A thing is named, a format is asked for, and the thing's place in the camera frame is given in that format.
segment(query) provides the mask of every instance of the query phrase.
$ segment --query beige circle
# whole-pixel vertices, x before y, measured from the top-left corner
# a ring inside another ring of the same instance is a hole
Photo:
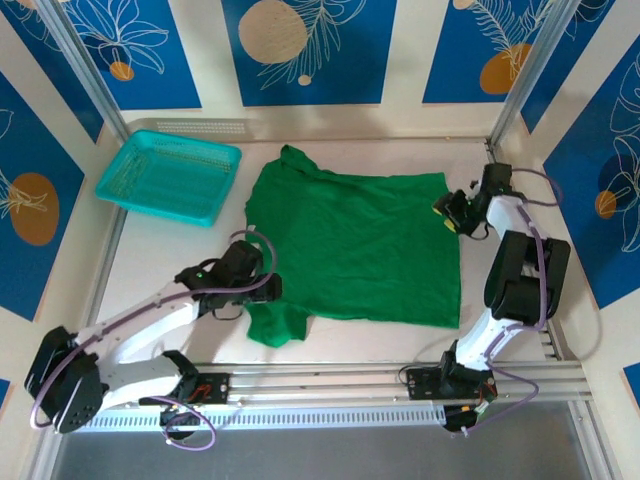
[[[464,10],[476,3],[476,0],[453,0],[453,7],[458,10]]]
[[[261,0],[240,19],[240,43],[256,62],[282,63],[300,55],[307,44],[302,17],[280,0]]]
[[[58,0],[58,2],[60,3],[65,3],[68,1],[69,0]],[[35,10],[36,8],[38,8],[35,0],[16,0],[16,2],[18,2],[20,5],[27,7],[29,10]]]
[[[302,87],[306,87],[308,85],[311,85],[311,77],[309,75],[300,75],[298,77],[298,83],[302,86]]]

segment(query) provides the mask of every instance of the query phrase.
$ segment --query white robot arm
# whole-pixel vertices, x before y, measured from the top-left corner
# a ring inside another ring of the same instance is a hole
[[[511,173],[510,165],[486,165],[469,197],[458,190],[433,206],[457,234],[472,236],[486,223],[501,239],[485,284],[486,310],[471,331],[444,352],[437,367],[402,369],[411,399],[482,399],[480,409],[465,405],[464,415],[447,417],[445,428],[451,431],[475,425],[478,414],[497,396],[492,359],[518,333],[542,328],[560,301],[569,244],[548,238],[535,227],[526,199],[511,187]]]
[[[110,320],[76,335],[64,327],[51,330],[25,380],[36,407],[42,408],[57,431],[68,433],[115,405],[166,395],[188,400],[198,388],[211,387],[212,378],[220,374],[199,374],[178,351],[161,352],[142,362],[132,362],[131,357],[164,334],[227,303],[278,299],[282,280],[277,274],[256,274],[262,263],[260,250],[236,241],[222,258],[186,268],[151,298]],[[220,390],[225,400],[226,388]]]

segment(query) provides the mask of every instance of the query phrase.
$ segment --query white table surface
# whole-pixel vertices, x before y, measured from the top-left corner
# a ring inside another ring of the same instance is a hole
[[[450,189],[468,190],[487,163],[480,142],[425,140],[296,142],[321,168],[359,175],[444,172]],[[235,184],[213,228],[190,226],[129,213],[110,272],[99,319],[136,304],[161,289],[187,266],[222,254],[228,236],[244,228],[244,206],[265,163],[279,157],[282,143],[238,145],[243,159]],[[396,322],[309,321],[304,342],[290,341],[273,349],[249,340],[250,318],[233,322],[208,315],[194,325],[174,330],[136,359],[151,352],[181,349],[194,362],[316,363],[437,361],[453,340],[468,331],[482,312],[482,292],[499,241],[461,239],[462,307],[460,330]],[[522,334],[500,354],[500,360],[540,361],[544,353],[538,335]]]

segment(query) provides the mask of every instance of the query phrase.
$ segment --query metal pole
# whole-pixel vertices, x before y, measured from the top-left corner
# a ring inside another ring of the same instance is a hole
[[[555,1],[555,5],[551,7],[549,16],[542,25],[536,41],[533,42],[527,61],[520,70],[504,102],[504,108],[491,130],[488,139],[491,150],[499,146],[516,115],[520,113],[581,2],[581,0],[549,1]]]
[[[129,127],[120,115],[118,104],[100,75],[82,39],[58,0],[35,0],[38,14],[51,32],[73,72],[120,143],[130,135]]]

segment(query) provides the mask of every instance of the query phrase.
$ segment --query teal plastic basket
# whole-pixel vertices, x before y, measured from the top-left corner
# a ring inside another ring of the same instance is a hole
[[[96,195],[127,210],[210,227],[241,157],[229,145],[139,130],[104,172]]]

